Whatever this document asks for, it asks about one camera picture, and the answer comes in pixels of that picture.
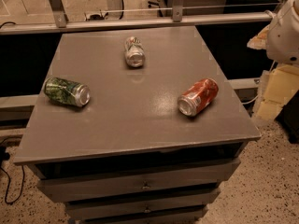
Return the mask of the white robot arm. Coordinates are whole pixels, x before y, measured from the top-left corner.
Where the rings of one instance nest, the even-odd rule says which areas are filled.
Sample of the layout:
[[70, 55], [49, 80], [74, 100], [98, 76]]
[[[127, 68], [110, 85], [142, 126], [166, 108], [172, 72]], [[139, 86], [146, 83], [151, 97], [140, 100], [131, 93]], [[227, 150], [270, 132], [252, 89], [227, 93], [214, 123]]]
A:
[[271, 20], [266, 54], [278, 63], [299, 64], [299, 0], [288, 0]]

